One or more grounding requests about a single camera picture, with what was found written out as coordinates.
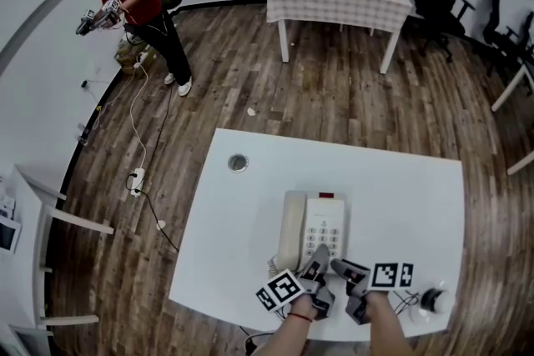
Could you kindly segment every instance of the black office chair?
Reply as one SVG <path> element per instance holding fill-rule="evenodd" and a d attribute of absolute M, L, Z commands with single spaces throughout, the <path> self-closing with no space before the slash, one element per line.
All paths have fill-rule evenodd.
<path fill-rule="evenodd" d="M 534 45 L 530 44 L 530 28 L 534 12 L 530 12 L 526 16 L 521 28 L 521 36 L 508 26 L 506 26 L 507 32 L 504 34 L 496 30 L 501 21 L 500 6 L 501 0 L 491 0 L 490 21 L 484 28 L 482 35 L 485 42 L 493 48 L 491 50 L 491 65 L 487 69 L 487 76 L 490 77 L 491 71 L 496 67 L 501 79 L 507 83 L 506 70 L 510 69 L 513 73 L 516 73 L 522 64 L 521 57 L 532 56 Z M 512 36 L 518 40 L 518 43 L 512 41 Z"/>
<path fill-rule="evenodd" d="M 435 40 L 437 44 L 447 53 L 447 62 L 452 62 L 452 54 L 447 47 L 449 39 L 442 33 L 452 34 L 454 36 L 463 35 L 466 30 L 461 25 L 460 19 L 468 8 L 475 10 L 467 0 L 462 0 L 464 3 L 460 13 L 455 17 L 451 10 L 456 0 L 415 0 L 416 12 L 422 15 L 426 21 L 427 39 L 425 46 L 420 49 L 421 56 L 426 55 L 431 40 Z"/>

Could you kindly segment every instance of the man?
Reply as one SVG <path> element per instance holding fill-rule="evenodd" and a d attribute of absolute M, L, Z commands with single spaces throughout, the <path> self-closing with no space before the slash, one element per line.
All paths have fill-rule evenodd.
<path fill-rule="evenodd" d="M 402 332 L 401 322 L 386 293 L 370 292 L 366 315 L 370 320 L 370 348 L 373 356 L 413 356 Z M 254 356 L 299 356 L 308 338 L 310 325 L 317 315 L 308 295 L 295 300 L 287 319 L 273 338 Z"/>
<path fill-rule="evenodd" d="M 153 46 L 167 61 L 169 75 L 165 84 L 178 83 L 178 94 L 184 97 L 191 90 L 191 71 L 173 21 L 161 0 L 120 0 L 126 19 L 135 34 Z"/>

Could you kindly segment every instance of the human hand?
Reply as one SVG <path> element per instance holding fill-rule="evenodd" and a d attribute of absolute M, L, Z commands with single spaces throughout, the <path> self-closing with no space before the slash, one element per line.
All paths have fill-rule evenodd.
<path fill-rule="evenodd" d="M 376 312 L 384 308 L 392 310 L 390 300 L 387 298 L 387 293 L 380 291 L 371 291 L 365 295 L 367 300 L 367 316 L 373 319 Z"/>
<path fill-rule="evenodd" d="M 315 316 L 317 316 L 317 310 L 312 305 L 311 297 L 307 294 L 301 295 L 292 303 L 290 313 L 299 314 L 310 319 L 315 319 Z"/>

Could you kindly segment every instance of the table leg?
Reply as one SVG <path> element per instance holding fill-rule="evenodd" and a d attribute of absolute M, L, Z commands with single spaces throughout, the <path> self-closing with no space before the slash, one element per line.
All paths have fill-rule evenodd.
<path fill-rule="evenodd" d="M 106 234 L 113 234 L 114 228 L 111 228 L 109 226 L 106 226 L 101 223 L 95 223 L 94 221 L 77 217 L 76 215 L 72 215 L 71 213 L 66 213 L 64 211 L 60 211 L 59 209 L 52 208 L 50 206 L 48 208 L 48 214 L 56 219 L 60 219 L 61 221 L 64 221 L 65 223 L 71 223 L 79 227 L 88 228 L 89 230 L 95 230 L 100 233 L 106 233 Z"/>
<path fill-rule="evenodd" d="M 95 314 L 88 316 L 61 316 L 55 318 L 41 318 L 41 325 L 45 326 L 69 326 L 97 323 L 100 320 Z"/>
<path fill-rule="evenodd" d="M 534 152 L 531 152 L 529 155 L 525 156 L 523 159 L 521 159 L 519 162 L 517 162 L 514 166 L 508 169 L 508 175 L 512 175 L 519 171 L 520 169 L 523 169 L 526 165 L 528 165 L 530 162 L 534 160 Z"/>
<path fill-rule="evenodd" d="M 390 66 L 391 57 L 393 57 L 393 52 L 395 51 L 395 46 L 397 45 L 397 40 L 399 40 L 399 35 L 401 31 L 393 32 L 390 36 L 390 41 L 387 43 L 387 48 L 385 49 L 384 57 L 382 58 L 382 65 L 380 66 L 380 72 L 385 74 L 387 68 Z"/>
<path fill-rule="evenodd" d="M 278 33 L 280 34 L 280 51 L 282 52 L 282 61 L 288 63 L 290 61 L 290 52 L 287 48 L 287 34 L 285 32 L 285 20 L 278 21 Z"/>
<path fill-rule="evenodd" d="M 513 90 L 516 88 L 516 86 L 519 84 L 521 79 L 523 79 L 523 76 L 527 73 L 526 71 L 526 65 L 523 64 L 519 71 L 516 73 L 514 78 L 511 80 L 511 82 L 508 84 L 504 92 L 501 94 L 501 96 L 494 102 L 494 104 L 491 106 L 492 112 L 496 112 L 499 107 L 510 97 L 510 94 L 513 92 Z"/>

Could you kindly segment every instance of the telephone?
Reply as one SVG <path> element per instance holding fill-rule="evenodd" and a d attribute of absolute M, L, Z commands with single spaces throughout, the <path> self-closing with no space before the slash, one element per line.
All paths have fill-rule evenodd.
<path fill-rule="evenodd" d="M 286 268 L 299 272 L 321 243 L 328 246 L 330 258 L 343 258 L 346 217 L 342 194 L 286 192 L 278 253 L 270 260 L 270 275 Z M 330 264 L 326 273 L 334 273 Z"/>

